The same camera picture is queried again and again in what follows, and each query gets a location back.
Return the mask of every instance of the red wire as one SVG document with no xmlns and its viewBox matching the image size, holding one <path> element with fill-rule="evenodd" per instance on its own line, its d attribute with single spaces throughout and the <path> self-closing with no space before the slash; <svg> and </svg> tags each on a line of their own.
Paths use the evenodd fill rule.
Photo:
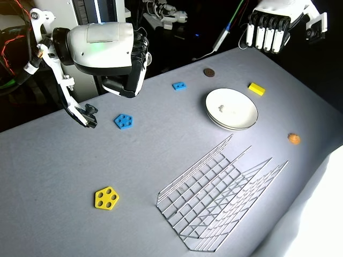
<svg viewBox="0 0 343 257">
<path fill-rule="evenodd" d="M 26 12 L 28 18 L 30 18 L 30 14 L 28 13 L 28 11 L 25 10 L 25 8 L 21 5 L 21 3 L 19 3 L 18 0 L 14 0 L 14 1 L 16 1 L 16 3 L 19 5 L 19 7 L 22 8 L 22 10 L 23 10 L 24 12 Z"/>
<path fill-rule="evenodd" d="M 5 65 L 6 65 L 6 67 L 12 72 L 13 75 L 14 75 L 14 72 L 13 72 L 13 70 L 10 68 L 9 62 L 7 61 L 6 56 L 5 56 L 5 49 L 6 49 L 6 45 L 7 45 L 8 43 L 10 43 L 10 42 L 12 42 L 12 41 L 14 41 L 14 40 L 16 40 L 16 39 L 19 39 L 19 38 L 21 38 L 21 37 L 24 37 L 24 36 L 23 36 L 23 35 L 19 35 L 19 36 L 16 36 L 14 39 L 9 39 L 9 40 L 7 40 L 7 41 L 5 42 L 4 47 L 2 48 L 2 51 L 1 51 L 1 56 L 2 56 L 2 58 L 3 58 L 4 61 L 5 61 Z"/>
<path fill-rule="evenodd" d="M 243 7 L 241 8 L 240 12 L 239 12 L 238 15 L 236 16 L 236 19 L 235 19 L 234 22 L 232 23 L 231 28 L 236 24 L 236 21 L 238 20 L 239 16 L 240 16 L 241 13 L 243 12 L 243 10 L 246 9 L 248 3 L 249 3 L 249 1 L 246 1 L 246 2 L 245 2 L 245 4 L 243 5 Z"/>
</svg>

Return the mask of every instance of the metal wire basket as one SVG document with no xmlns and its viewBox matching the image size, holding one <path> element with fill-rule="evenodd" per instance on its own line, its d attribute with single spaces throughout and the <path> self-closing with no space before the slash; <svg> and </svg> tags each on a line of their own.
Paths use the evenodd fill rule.
<svg viewBox="0 0 343 257">
<path fill-rule="evenodd" d="M 275 177 L 287 165 L 257 176 L 268 159 L 245 172 L 222 151 L 233 135 L 166 186 L 156 206 L 192 251 L 215 252 Z"/>
</svg>

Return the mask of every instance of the green cable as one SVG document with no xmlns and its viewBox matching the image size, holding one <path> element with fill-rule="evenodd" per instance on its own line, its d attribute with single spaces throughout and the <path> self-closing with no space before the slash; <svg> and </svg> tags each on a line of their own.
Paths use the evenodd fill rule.
<svg viewBox="0 0 343 257">
<path fill-rule="evenodd" d="M 8 88 L 13 86 L 16 83 L 14 79 L 11 79 L 9 82 L 7 82 L 5 85 L 0 86 L 0 89 Z"/>
<path fill-rule="evenodd" d="M 228 23 L 228 25 L 227 25 L 227 27 L 226 27 L 226 30 L 227 30 L 227 31 L 229 31 L 230 26 L 231 26 L 231 22 L 232 22 L 232 21 L 234 20 L 234 18 L 236 17 L 237 12 L 238 12 L 238 10 L 240 9 L 240 7 L 241 7 L 241 5 L 242 5 L 243 2 L 244 2 L 244 0 L 241 0 L 241 2 L 240 2 L 240 4 L 238 5 L 238 7 L 237 7 L 237 9 L 236 9 L 236 11 L 235 11 L 235 13 L 234 13 L 234 15 L 232 16 L 231 20 L 229 21 L 229 23 Z"/>
</svg>

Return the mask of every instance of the blue pentagon block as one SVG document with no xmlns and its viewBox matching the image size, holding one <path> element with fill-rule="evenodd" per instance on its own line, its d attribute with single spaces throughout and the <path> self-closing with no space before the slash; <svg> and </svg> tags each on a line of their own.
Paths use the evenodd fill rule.
<svg viewBox="0 0 343 257">
<path fill-rule="evenodd" d="M 120 114 L 115 118 L 114 123 L 123 130 L 133 126 L 133 117 L 126 114 Z"/>
<path fill-rule="evenodd" d="M 178 83 L 174 83 L 173 84 L 173 88 L 178 91 L 178 90 L 181 90 L 181 89 L 185 89 L 187 86 L 185 83 L 183 82 L 178 82 Z"/>
</svg>

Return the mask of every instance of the gray table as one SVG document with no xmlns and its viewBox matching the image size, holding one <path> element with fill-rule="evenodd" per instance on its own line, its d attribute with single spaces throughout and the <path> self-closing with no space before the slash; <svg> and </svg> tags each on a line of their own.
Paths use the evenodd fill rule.
<svg viewBox="0 0 343 257">
<path fill-rule="evenodd" d="M 213 78 L 203 69 L 215 70 Z M 187 89 L 176 92 L 172 83 Z M 249 91 L 250 82 L 266 88 Z M 289 165 L 216 253 L 190 252 L 155 207 L 157 193 L 229 136 L 214 125 L 204 97 L 229 87 L 259 111 L 234 132 L 229 156 L 252 145 L 249 162 Z M 343 116 L 257 50 L 234 49 L 148 79 L 138 97 L 89 103 L 96 129 L 58 111 L 0 134 L 0 256 L 248 256 L 273 228 L 325 157 L 343 142 Z M 133 128 L 113 123 L 132 115 Z M 302 138 L 290 144 L 287 134 Z M 94 192 L 112 186 L 120 201 L 95 209 Z"/>
</svg>

